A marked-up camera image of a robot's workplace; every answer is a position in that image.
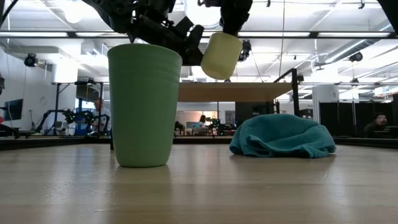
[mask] man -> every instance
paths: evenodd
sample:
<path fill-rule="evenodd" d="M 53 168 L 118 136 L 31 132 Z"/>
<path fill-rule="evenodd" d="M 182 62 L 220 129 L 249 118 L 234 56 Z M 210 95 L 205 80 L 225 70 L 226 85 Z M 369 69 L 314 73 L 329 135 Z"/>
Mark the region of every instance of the man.
<path fill-rule="evenodd" d="M 95 116 L 99 116 L 100 115 L 100 110 L 101 110 L 101 117 L 100 117 L 100 126 L 98 126 L 98 119 L 96 119 L 93 122 L 93 126 L 94 126 L 94 130 L 93 131 L 97 131 L 97 132 L 102 132 L 104 131 L 104 127 L 106 124 L 106 117 L 102 116 L 102 115 L 108 115 L 109 116 L 109 121 L 108 121 L 108 126 L 107 126 L 107 130 L 110 131 L 111 130 L 111 112 L 110 110 L 106 109 L 104 107 L 104 100 L 101 98 L 97 98 L 94 101 L 94 105 L 95 105 Z"/>
<path fill-rule="evenodd" d="M 375 131 L 383 131 L 386 128 L 387 118 L 384 113 L 377 113 L 374 116 L 374 121 L 366 125 L 364 130 L 364 137 L 375 138 Z"/>

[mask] person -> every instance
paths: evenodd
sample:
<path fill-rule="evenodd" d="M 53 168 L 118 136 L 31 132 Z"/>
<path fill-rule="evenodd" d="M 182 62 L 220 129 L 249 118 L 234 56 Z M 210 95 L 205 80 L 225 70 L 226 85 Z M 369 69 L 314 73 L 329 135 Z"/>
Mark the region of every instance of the person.
<path fill-rule="evenodd" d="M 109 116 L 108 126 L 106 128 L 107 128 L 108 131 L 110 131 L 111 127 L 112 127 L 112 124 L 111 124 L 111 112 L 110 112 L 110 110 L 108 110 L 108 109 L 106 109 L 104 107 L 104 100 L 101 99 L 101 98 L 97 98 L 94 101 L 94 105 L 95 105 L 95 110 L 96 110 L 94 116 L 99 116 L 100 115 L 100 110 L 101 110 L 101 117 L 100 117 L 101 123 L 100 123 L 99 129 L 98 129 L 98 118 L 97 118 L 92 124 L 94 126 L 93 131 L 96 131 L 96 132 L 104 131 L 104 127 L 105 127 L 105 124 L 106 124 L 106 117 L 102 116 L 102 115 L 108 115 Z"/>
<path fill-rule="evenodd" d="M 383 131 L 386 128 L 387 118 L 384 113 L 376 113 L 374 120 L 366 125 L 364 130 L 364 137 L 375 138 L 375 131 Z"/>
<path fill-rule="evenodd" d="M 199 123 L 200 123 L 201 127 L 206 126 L 206 116 L 205 115 L 200 116 Z"/>

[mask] wooden table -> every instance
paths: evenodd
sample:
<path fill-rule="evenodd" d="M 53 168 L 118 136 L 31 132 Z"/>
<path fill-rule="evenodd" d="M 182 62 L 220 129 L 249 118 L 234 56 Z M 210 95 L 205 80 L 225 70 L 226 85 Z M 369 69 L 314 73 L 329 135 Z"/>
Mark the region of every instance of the wooden table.
<path fill-rule="evenodd" d="M 398 223 L 398 151 L 323 159 L 173 146 L 167 166 L 118 166 L 108 145 L 0 151 L 2 224 Z"/>

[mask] ceiling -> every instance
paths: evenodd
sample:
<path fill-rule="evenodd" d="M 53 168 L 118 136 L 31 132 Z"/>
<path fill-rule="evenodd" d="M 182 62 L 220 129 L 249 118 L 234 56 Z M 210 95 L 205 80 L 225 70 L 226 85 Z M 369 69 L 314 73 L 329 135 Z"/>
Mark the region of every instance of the ceiling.
<path fill-rule="evenodd" d="M 184 16 L 184 2 L 196 4 L 197 0 L 177 0 L 169 19 L 175 23 Z M 256 1 L 252 5 L 250 18 L 242 31 L 374 31 L 374 27 L 387 20 L 386 15 L 376 0 L 365 1 L 364 9 L 358 9 L 356 0 L 272 0 L 266 7 L 266 1 Z M 106 31 L 111 30 L 97 15 L 94 9 L 80 2 L 70 6 L 70 0 L 20 0 L 11 11 L 2 30 L 78 30 Z M 203 12 L 187 11 L 193 21 L 200 21 Z M 206 12 L 208 22 L 217 21 L 217 11 Z M 280 74 L 297 67 L 304 75 L 305 81 L 321 82 L 323 76 L 317 75 L 314 63 L 325 55 L 339 49 L 353 40 L 343 39 L 249 39 L 252 52 L 245 62 L 238 62 L 233 81 L 235 82 L 272 82 Z M 90 55 L 81 50 L 82 39 L 12 39 L 19 47 L 58 47 L 75 58 L 81 67 L 79 76 L 95 77 L 107 80 L 108 65 L 104 55 Z M 101 53 L 104 47 L 111 48 L 128 43 L 127 39 L 93 39 L 95 48 Z M 398 40 L 382 40 L 364 49 L 364 59 L 352 64 L 341 60 L 324 66 L 328 72 L 336 73 L 337 79 L 348 82 L 353 77 L 366 78 L 361 82 L 376 82 L 383 78 L 394 77 L 398 67 L 392 66 L 385 72 L 376 71 L 397 60 Z M 183 69 L 182 78 L 192 81 L 214 80 L 207 78 L 200 68 Z"/>

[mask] teal towel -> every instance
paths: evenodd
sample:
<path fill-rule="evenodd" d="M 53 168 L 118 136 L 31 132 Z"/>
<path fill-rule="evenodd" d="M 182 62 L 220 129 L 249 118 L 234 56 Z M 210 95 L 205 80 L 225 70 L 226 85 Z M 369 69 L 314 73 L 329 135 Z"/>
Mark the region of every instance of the teal towel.
<path fill-rule="evenodd" d="M 291 114 L 249 119 L 236 130 L 229 145 L 233 154 L 256 157 L 321 158 L 335 149 L 326 127 Z"/>

